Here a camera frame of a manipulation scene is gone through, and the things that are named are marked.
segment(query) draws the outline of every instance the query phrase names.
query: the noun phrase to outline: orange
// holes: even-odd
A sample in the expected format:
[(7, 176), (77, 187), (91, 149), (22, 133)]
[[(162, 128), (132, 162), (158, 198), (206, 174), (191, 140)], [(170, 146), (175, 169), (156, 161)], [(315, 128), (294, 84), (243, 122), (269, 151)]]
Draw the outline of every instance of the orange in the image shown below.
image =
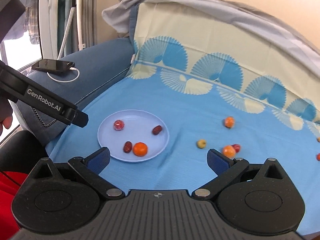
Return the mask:
[(138, 142), (133, 146), (133, 153), (139, 157), (143, 157), (148, 152), (148, 146), (145, 143)]
[(233, 157), (236, 155), (236, 150), (231, 145), (227, 145), (223, 148), (222, 154), (230, 159), (233, 159)]
[(224, 126), (228, 128), (232, 128), (235, 125), (235, 119), (232, 116), (228, 116), (224, 120)]

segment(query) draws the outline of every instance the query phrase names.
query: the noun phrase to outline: light purple plate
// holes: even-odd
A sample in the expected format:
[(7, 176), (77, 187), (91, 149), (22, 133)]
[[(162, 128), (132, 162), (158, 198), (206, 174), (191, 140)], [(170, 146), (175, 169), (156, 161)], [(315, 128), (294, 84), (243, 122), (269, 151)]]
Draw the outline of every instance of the light purple plate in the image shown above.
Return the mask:
[[(116, 131), (113, 123), (116, 120), (124, 121), (124, 129)], [(152, 129), (157, 125), (162, 126), (158, 135), (152, 134)], [(169, 131), (165, 123), (157, 116), (141, 110), (124, 110), (109, 115), (102, 121), (98, 129), (98, 141), (101, 147), (108, 147), (110, 155), (120, 161), (137, 163), (156, 157), (169, 142)], [(123, 152), (126, 141), (132, 142), (132, 147), (137, 142), (143, 142), (148, 146), (148, 153), (138, 157)]]

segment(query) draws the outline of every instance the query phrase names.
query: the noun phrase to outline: silver bolt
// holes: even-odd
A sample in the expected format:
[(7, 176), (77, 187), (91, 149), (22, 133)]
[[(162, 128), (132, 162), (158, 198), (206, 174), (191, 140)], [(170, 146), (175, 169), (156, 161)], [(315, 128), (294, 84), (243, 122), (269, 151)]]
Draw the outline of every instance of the silver bolt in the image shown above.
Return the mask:
[(107, 195), (110, 197), (119, 197), (122, 194), (122, 190), (118, 188), (111, 188), (107, 190)]
[(198, 197), (207, 197), (210, 195), (210, 190), (206, 189), (206, 188), (199, 188), (195, 191), (196, 196)]

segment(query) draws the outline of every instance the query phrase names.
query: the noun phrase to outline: hand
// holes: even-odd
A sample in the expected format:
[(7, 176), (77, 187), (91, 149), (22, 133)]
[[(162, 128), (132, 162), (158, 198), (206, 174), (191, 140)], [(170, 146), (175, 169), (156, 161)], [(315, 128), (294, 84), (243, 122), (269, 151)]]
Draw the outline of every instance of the hand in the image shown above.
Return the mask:
[(12, 107), (8, 100), (0, 97), (0, 135), (3, 131), (3, 126), (9, 129), (12, 124)]

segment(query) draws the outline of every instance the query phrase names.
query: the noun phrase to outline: plate rim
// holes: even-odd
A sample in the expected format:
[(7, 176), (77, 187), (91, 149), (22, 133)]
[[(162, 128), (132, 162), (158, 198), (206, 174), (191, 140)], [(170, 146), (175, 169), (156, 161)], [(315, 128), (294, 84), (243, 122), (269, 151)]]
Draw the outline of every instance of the plate rim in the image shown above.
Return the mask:
[(113, 158), (116, 159), (116, 160), (119, 160), (119, 161), (122, 161), (122, 162), (126, 162), (126, 163), (140, 163), (140, 162), (145, 162), (145, 161), (148, 161), (148, 160), (150, 160), (150, 159), (153, 159), (153, 158), (157, 157), (160, 153), (162, 153), (162, 152), (165, 150), (165, 148), (167, 147), (167, 145), (168, 145), (168, 143), (169, 143), (169, 138), (170, 138), (169, 130), (168, 130), (167, 125), (165, 124), (165, 122), (164, 122), (162, 119), (160, 119), (160, 118), (159, 118), (158, 116), (156, 116), (155, 114), (152, 114), (152, 113), (147, 112), (147, 111), (144, 111), (144, 110), (138, 110), (138, 109), (120, 110), (120, 111), (117, 111), (117, 112), (114, 112), (114, 113), (108, 115), (105, 119), (103, 119), (102, 122), (101, 122), (100, 125), (99, 125), (98, 132), (97, 132), (97, 139), (98, 139), (98, 143), (99, 143), (100, 147), (102, 147), (102, 145), (101, 145), (100, 140), (99, 140), (99, 131), (100, 131), (100, 127), (101, 127), (101, 125), (103, 124), (103, 122), (104, 122), (107, 118), (109, 118), (110, 116), (112, 116), (113, 114), (117, 114), (117, 113), (120, 113), (120, 112), (126, 112), (126, 111), (144, 112), (144, 113), (147, 113), (147, 114), (151, 114), (151, 115), (153, 115), (154, 117), (156, 117), (157, 119), (159, 119), (159, 120), (163, 123), (163, 125), (164, 125), (164, 127), (165, 127), (165, 129), (166, 129), (166, 131), (167, 131), (167, 133), (168, 133), (167, 141), (165, 142), (164, 147), (159, 151), (159, 153), (157, 153), (156, 155), (154, 155), (154, 156), (152, 156), (152, 157), (149, 157), (149, 158), (147, 158), (147, 159), (136, 160), (136, 161), (127, 161), (127, 160), (123, 160), (123, 159), (120, 159), (120, 158), (117, 158), (117, 157), (112, 156), (111, 152), (110, 152), (110, 156), (113, 157)]

